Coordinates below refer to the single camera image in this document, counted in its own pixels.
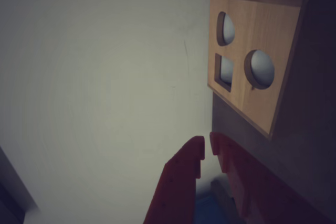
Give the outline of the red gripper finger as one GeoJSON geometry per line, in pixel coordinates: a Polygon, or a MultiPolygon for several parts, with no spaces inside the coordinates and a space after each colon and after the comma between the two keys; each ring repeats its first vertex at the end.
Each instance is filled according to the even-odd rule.
{"type": "Polygon", "coordinates": [[[211,132],[210,142],[246,223],[332,222],[228,136],[211,132]]]}
{"type": "Polygon", "coordinates": [[[205,140],[195,136],[164,165],[144,223],[192,223],[205,140]]]}

